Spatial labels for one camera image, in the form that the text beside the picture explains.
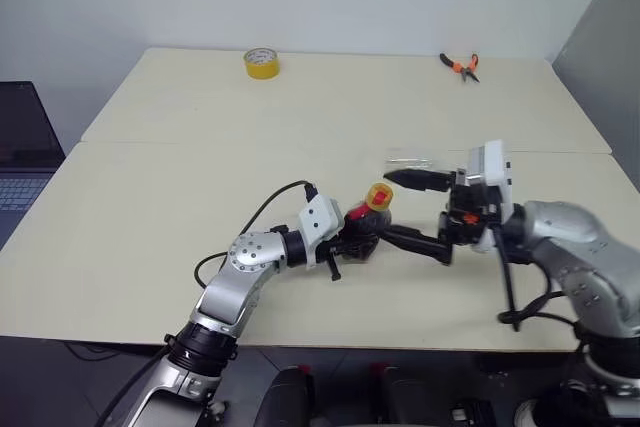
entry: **white wall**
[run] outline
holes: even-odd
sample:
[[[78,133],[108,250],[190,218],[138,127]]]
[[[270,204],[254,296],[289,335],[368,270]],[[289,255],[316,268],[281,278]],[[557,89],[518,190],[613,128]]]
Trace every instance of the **white wall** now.
[[[33,79],[66,149],[148,45],[544,57],[590,0],[0,0],[0,79]]]

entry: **white table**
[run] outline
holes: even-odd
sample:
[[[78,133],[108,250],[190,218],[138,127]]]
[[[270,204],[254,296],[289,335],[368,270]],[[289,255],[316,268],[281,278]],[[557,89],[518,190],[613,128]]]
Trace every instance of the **white table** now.
[[[224,250],[277,187],[305,177],[343,209],[379,179],[383,148],[327,149],[323,162],[274,143],[232,155],[213,147],[81,143],[0,252],[0,334],[159,343],[186,321],[200,289],[193,265]],[[638,193],[606,154],[512,153],[514,200],[570,200],[640,247]],[[440,167],[466,153],[438,153]],[[435,232],[446,196],[396,188],[397,222]],[[294,222],[301,192],[283,196],[257,229]],[[212,263],[203,274],[212,275]],[[575,346],[562,324],[530,320],[519,334],[495,321],[504,308],[491,255],[455,252],[451,267],[381,243],[363,265],[291,269],[264,289],[241,343],[488,350]],[[520,305],[541,276],[514,267]],[[569,314],[564,300],[552,311]]]
[[[274,142],[458,150],[502,138],[512,151],[611,152],[544,60],[480,57],[480,83],[463,84],[437,57],[280,58],[280,74],[257,81],[242,52],[150,49],[83,140],[232,152]]]

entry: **laptop screen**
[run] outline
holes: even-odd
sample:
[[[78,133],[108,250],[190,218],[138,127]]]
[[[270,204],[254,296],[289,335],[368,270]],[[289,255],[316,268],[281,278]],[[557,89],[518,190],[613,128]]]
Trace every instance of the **laptop screen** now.
[[[31,82],[0,82],[0,168],[55,168],[64,152]]]

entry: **laptop keyboard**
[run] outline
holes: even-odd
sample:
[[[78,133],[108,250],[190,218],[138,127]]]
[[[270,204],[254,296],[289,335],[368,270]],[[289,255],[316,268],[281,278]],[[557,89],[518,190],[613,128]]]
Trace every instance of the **laptop keyboard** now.
[[[0,179],[0,211],[28,210],[49,179]]]

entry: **gray wall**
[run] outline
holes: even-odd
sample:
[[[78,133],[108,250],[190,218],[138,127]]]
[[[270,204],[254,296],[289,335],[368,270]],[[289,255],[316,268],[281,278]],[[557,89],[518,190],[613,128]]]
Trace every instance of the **gray wall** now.
[[[593,0],[553,68],[640,190],[640,0]]]
[[[66,150],[150,46],[553,60],[591,0],[0,0],[0,79]]]

